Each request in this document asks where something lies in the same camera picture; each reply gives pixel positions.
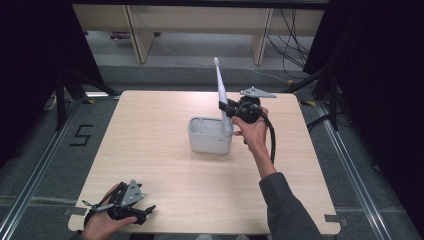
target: wooden table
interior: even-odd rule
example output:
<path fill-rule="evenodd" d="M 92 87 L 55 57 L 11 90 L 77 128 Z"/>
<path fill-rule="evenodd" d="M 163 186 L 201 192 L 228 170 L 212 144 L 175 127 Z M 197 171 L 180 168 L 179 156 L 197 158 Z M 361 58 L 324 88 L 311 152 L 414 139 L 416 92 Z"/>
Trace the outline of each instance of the wooden table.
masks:
<path fill-rule="evenodd" d="M 340 224 L 324 220 L 324 214 L 336 213 L 296 97 L 261 101 L 276 132 L 277 170 L 320 232 L 337 234 Z M 76 207 L 86 207 L 82 200 L 98 203 L 115 183 L 135 179 L 145 194 L 135 208 L 157 207 L 143 225 L 124 231 L 269 234 L 260 176 L 243 139 L 233 137 L 227 155 L 193 152 L 188 124 L 195 116 L 221 117 L 216 92 L 124 92 Z M 72 215 L 69 228 L 82 229 L 83 219 Z"/>

